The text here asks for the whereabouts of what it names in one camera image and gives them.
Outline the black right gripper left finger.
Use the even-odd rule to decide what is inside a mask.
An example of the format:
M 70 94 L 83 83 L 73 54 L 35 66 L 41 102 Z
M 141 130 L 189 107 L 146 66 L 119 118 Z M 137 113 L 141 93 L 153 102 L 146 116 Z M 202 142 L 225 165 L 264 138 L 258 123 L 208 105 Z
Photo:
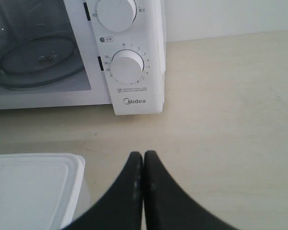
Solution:
M 140 230 L 142 224 L 143 157 L 130 153 L 112 186 L 68 230 Z

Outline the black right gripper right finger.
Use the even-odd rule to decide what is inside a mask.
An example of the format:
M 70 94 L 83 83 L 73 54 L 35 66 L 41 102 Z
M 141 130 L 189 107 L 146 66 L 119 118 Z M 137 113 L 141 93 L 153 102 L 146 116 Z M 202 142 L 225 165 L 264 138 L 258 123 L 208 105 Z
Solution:
M 144 211 L 148 230 L 234 230 L 194 201 L 172 178 L 157 153 L 144 155 Z

